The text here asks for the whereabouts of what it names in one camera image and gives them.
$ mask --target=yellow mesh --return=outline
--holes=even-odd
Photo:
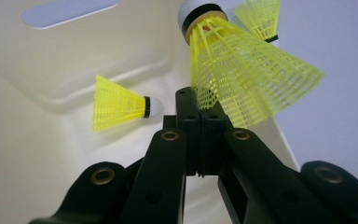
[[[323,73],[218,17],[190,36],[191,86],[200,109],[222,105],[235,127],[247,128],[293,104]]]
[[[93,131],[145,115],[145,98],[102,77],[96,77]]]
[[[234,14],[260,39],[277,34],[280,0],[243,0],[234,7]]]

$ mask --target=plastic shuttlecock skirt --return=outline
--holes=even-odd
[[[93,131],[145,115],[145,98],[102,76],[96,77]]]
[[[243,0],[234,14],[248,30],[262,40],[277,35],[280,0]]]
[[[292,105],[319,84],[317,68],[217,17],[190,37],[191,86],[200,109],[222,105],[247,128]]]

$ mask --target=black band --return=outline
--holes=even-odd
[[[200,15],[207,13],[209,11],[221,11],[223,12],[222,8],[218,6],[217,4],[206,4],[202,5],[200,7],[197,7],[196,9],[192,10],[190,14],[187,15],[185,20],[182,24],[182,34],[186,36],[186,32],[188,29],[188,26],[190,26],[191,22],[196,20]]]
[[[266,41],[267,43],[271,43],[272,41],[275,41],[275,40],[277,40],[277,39],[279,39],[279,38],[278,38],[278,35],[275,35],[275,36],[270,37],[270,38],[268,38],[268,39],[266,39],[266,40],[264,40],[264,41]]]
[[[148,119],[150,116],[150,97],[145,96],[145,115],[144,118]]]

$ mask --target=yellow shuttlecock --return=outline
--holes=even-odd
[[[249,31],[267,42],[278,39],[280,0],[243,0],[234,14]]]
[[[318,85],[324,75],[228,22],[218,5],[205,1],[184,5],[179,24],[190,45],[197,104],[207,109],[219,101],[235,127],[248,128],[272,117]]]
[[[137,95],[102,76],[96,77],[94,100],[94,132],[162,111],[159,99]]]

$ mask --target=shuttlecock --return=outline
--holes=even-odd
[[[324,75],[231,24],[218,5],[185,1],[179,24],[190,45],[191,86],[199,108],[219,101],[235,127],[272,117]]]
[[[96,77],[94,100],[94,132],[162,111],[159,99],[135,94],[102,76]]]
[[[233,12],[252,34],[276,42],[280,3],[280,0],[243,0]]]

